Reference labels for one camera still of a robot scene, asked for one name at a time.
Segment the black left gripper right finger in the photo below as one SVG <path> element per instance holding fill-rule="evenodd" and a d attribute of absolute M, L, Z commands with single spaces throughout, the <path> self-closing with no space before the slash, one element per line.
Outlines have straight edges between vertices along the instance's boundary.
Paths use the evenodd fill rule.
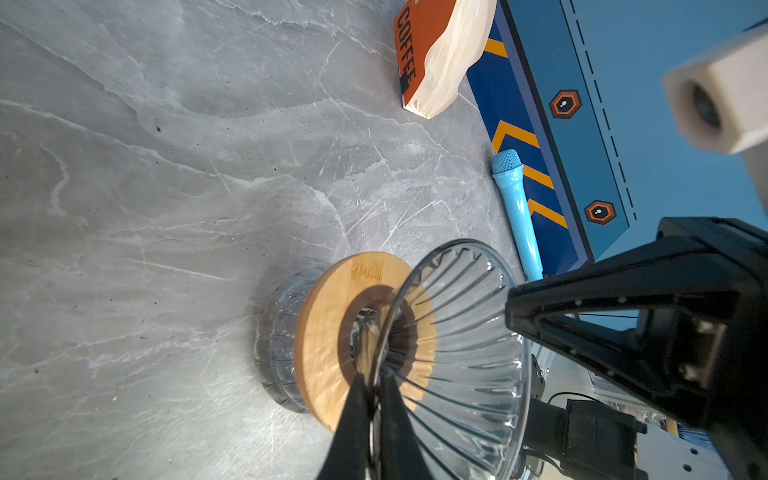
<path fill-rule="evenodd" d="M 387 480 L 432 479 L 412 428 L 408 409 L 391 375 L 379 385 L 381 410 L 379 473 Z"/>

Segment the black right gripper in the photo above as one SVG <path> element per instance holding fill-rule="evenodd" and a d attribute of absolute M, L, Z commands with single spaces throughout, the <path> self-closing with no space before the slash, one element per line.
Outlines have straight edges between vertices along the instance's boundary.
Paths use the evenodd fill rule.
<path fill-rule="evenodd" d="M 645 328 L 558 317 L 619 310 L 644 310 Z M 766 478 L 766 231 L 668 217 L 653 243 L 512 289 L 505 314 L 510 329 L 706 431 L 734 478 Z"/>

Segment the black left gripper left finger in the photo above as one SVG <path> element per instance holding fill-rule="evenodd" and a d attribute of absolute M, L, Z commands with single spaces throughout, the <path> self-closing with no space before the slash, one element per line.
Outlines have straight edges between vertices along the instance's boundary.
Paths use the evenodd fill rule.
<path fill-rule="evenodd" d="M 368 469 L 369 431 L 368 391 L 364 376 L 358 373 L 317 480 L 364 480 Z"/>

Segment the wooden ring holder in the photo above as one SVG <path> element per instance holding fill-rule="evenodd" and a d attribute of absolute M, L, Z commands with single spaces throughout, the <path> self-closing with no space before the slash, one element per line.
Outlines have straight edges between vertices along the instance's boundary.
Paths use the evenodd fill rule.
<path fill-rule="evenodd" d="M 411 272 L 389 253 L 356 254 L 333 264 L 310 289 L 294 340 L 296 382 L 306 408 L 330 432 L 337 429 L 356 374 L 350 341 L 357 315 L 369 308 L 385 318 Z M 412 411 L 425 399 L 436 363 L 437 329 L 430 309 L 424 298 L 404 300 L 382 363 L 395 370 Z"/>

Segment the grey glass dripper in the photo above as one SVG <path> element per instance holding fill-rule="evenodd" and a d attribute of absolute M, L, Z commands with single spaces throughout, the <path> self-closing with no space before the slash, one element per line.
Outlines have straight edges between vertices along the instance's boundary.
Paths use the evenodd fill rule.
<path fill-rule="evenodd" d="M 396 382 L 436 479 L 507 479 L 530 400 L 530 348 L 510 330 L 514 286 L 487 244 L 453 240 L 427 254 L 392 299 L 379 371 Z"/>

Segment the grey glass pitcher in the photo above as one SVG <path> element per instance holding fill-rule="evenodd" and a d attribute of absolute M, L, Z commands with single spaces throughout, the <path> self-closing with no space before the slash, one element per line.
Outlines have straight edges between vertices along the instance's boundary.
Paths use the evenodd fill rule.
<path fill-rule="evenodd" d="M 273 401 L 296 413 L 306 412 L 294 366 L 299 315 L 328 268 L 314 266 L 285 280 L 269 297 L 257 322 L 253 351 L 259 381 Z"/>

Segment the coffee filter pack orange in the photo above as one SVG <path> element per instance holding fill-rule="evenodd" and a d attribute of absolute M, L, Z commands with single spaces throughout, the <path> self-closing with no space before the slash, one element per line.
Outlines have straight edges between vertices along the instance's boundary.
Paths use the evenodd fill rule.
<path fill-rule="evenodd" d="M 405 110 L 432 119 L 458 97 L 482 56 L 495 17 L 492 0 L 409 0 L 394 20 Z"/>

